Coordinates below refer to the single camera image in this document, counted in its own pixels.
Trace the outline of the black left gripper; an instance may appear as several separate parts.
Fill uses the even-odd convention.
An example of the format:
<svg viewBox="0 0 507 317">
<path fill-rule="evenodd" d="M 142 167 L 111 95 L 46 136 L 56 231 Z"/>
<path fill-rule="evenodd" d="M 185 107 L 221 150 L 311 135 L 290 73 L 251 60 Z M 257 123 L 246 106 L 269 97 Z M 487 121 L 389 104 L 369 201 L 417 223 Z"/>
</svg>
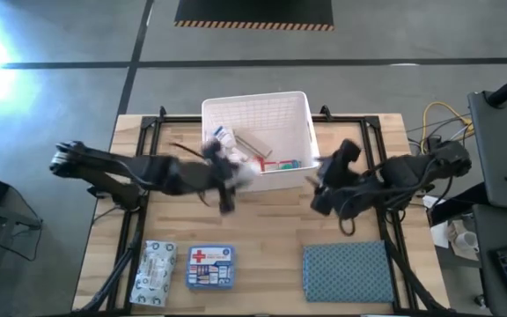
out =
<svg viewBox="0 0 507 317">
<path fill-rule="evenodd" d="M 217 139 L 211 139 L 202 147 L 200 157 L 202 162 L 189 161 L 182 165 L 183 180 L 206 206 L 206 192 L 216 189 L 219 212 L 222 215 L 234 212 L 235 188 L 248 185 L 247 179 L 232 178 L 233 172 L 239 170 L 243 163 L 224 156 L 223 146 Z"/>
</svg>

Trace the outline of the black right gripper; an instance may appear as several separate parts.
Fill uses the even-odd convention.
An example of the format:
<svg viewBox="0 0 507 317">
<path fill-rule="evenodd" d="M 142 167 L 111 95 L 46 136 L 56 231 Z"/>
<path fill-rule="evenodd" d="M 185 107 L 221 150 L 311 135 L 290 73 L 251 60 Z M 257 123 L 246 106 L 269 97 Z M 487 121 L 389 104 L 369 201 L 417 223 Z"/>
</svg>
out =
<svg viewBox="0 0 507 317">
<path fill-rule="evenodd" d="M 305 176 L 305 180 L 314 188 L 314 198 L 310 207 L 319 214 L 328 216 L 335 210 L 339 217 L 357 217 L 361 211 L 355 207 L 353 193 L 347 188 L 354 187 L 360 177 L 349 169 L 356 162 L 361 149 L 350 139 L 344 139 L 340 147 L 329 156 L 319 157 L 320 167 L 317 178 Z"/>
</svg>

